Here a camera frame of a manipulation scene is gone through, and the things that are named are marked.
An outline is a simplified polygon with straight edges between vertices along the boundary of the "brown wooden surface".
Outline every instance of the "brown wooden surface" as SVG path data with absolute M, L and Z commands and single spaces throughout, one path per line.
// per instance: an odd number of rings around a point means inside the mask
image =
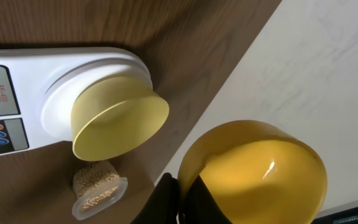
M 111 160 L 124 198 L 82 223 L 129 223 L 170 158 L 280 0 L 0 0 L 0 49 L 121 46 L 150 69 L 170 105 L 163 128 Z M 69 142 L 0 157 L 0 223 L 77 223 Z

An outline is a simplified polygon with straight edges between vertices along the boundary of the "pale yellow cup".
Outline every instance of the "pale yellow cup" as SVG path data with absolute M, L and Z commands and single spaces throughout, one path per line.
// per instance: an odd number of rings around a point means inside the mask
M 258 121 L 222 124 L 190 147 L 178 174 L 182 203 L 198 175 L 234 224 L 309 224 L 327 190 L 317 153 Z
M 131 77 L 103 80 L 75 101 L 73 152 L 85 161 L 119 156 L 152 137 L 168 113 L 168 103 L 141 81 Z

